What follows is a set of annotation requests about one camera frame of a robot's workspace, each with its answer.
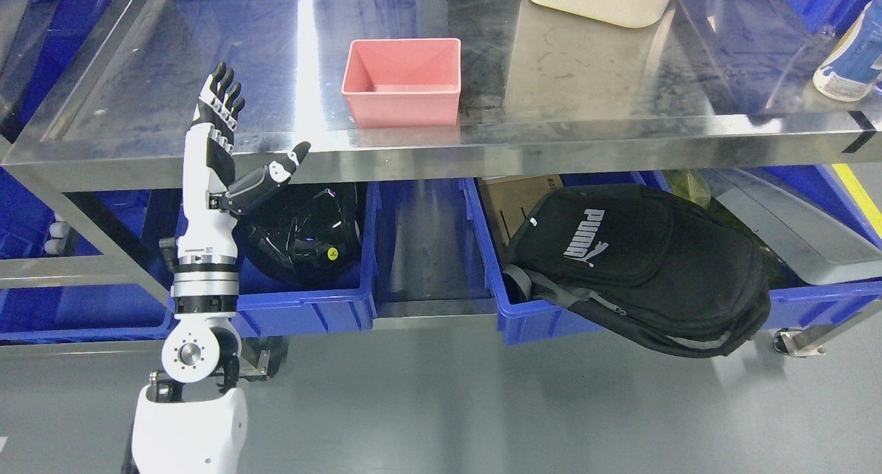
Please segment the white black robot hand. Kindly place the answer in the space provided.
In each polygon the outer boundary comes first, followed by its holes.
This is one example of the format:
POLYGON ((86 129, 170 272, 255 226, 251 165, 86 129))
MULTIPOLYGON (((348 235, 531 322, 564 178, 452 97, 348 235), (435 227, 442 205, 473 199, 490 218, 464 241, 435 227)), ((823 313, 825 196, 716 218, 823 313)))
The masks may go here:
POLYGON ((185 234, 177 238, 179 264, 234 264, 238 248, 232 232, 238 219, 258 210, 289 185, 311 151, 303 141, 242 178, 232 156, 234 132, 245 106, 234 70, 221 61, 208 74, 185 133, 183 213, 185 234))

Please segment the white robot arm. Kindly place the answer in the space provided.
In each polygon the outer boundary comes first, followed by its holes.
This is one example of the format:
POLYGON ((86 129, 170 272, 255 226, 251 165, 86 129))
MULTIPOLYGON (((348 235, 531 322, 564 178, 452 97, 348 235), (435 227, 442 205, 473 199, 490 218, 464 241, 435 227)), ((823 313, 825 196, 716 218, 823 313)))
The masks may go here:
POLYGON ((248 430, 237 386, 242 342, 231 323, 239 292, 233 258, 170 265, 176 327, 136 399, 123 473, 236 473, 248 430))

